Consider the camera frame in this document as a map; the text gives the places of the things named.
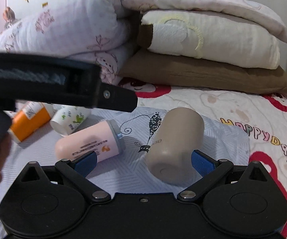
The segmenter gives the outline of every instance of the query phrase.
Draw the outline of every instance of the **blue gripper pad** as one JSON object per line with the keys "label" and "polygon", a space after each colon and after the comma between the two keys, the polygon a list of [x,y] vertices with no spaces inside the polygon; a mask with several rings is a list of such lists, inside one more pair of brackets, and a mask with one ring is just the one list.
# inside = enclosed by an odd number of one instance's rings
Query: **blue gripper pad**
{"label": "blue gripper pad", "polygon": [[196,151],[192,152],[191,163],[193,168],[202,176],[209,174],[215,169],[214,163],[199,155]]}
{"label": "blue gripper pad", "polygon": [[97,155],[95,152],[92,152],[90,155],[78,161],[74,166],[74,170],[86,178],[86,176],[96,167],[96,165]]}

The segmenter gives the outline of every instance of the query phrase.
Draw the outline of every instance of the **triangular cutout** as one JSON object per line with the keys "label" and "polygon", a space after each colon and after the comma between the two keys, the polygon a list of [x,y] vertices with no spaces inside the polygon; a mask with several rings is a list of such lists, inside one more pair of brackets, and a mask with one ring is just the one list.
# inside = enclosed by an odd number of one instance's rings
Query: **triangular cutout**
{"label": "triangular cutout", "polygon": [[255,181],[267,182],[264,174],[262,173],[261,169],[258,167],[253,168],[253,171],[251,172],[251,175],[250,175],[250,179],[255,180]]}
{"label": "triangular cutout", "polygon": [[30,167],[22,178],[22,182],[30,182],[39,180],[39,175],[34,167]]}

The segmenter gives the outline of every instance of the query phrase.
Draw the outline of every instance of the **bottle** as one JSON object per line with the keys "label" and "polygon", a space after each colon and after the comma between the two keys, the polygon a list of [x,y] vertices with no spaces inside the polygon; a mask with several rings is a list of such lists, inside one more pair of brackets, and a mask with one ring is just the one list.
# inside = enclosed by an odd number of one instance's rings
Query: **bottle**
{"label": "bottle", "polygon": [[125,142],[117,122],[106,120],[58,140],[55,155],[58,160],[75,160],[89,151],[95,151],[97,162],[125,150]]}
{"label": "bottle", "polygon": [[165,183],[180,185],[195,175],[193,150],[203,143],[202,117],[189,108],[175,108],[164,117],[145,159],[148,170]]}
{"label": "bottle", "polygon": [[14,116],[9,133],[15,142],[23,142],[35,130],[49,122],[54,114],[51,104],[27,102]]}

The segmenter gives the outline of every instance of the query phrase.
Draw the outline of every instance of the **white paper cup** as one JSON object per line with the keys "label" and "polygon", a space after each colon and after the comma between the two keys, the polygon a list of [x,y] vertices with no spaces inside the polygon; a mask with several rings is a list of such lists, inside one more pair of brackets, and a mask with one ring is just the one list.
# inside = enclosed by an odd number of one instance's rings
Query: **white paper cup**
{"label": "white paper cup", "polygon": [[50,121],[52,128],[63,136],[73,133],[90,115],[91,109],[63,105]]}

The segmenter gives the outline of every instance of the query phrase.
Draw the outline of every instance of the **beige bottle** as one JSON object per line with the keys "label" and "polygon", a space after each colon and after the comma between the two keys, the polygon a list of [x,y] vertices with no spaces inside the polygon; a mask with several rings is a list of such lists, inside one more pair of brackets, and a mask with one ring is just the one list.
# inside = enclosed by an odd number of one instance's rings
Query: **beige bottle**
{"label": "beige bottle", "polygon": [[146,162],[149,171],[169,184],[181,184],[195,175],[191,154],[203,143],[202,117],[189,108],[169,111],[154,138]]}

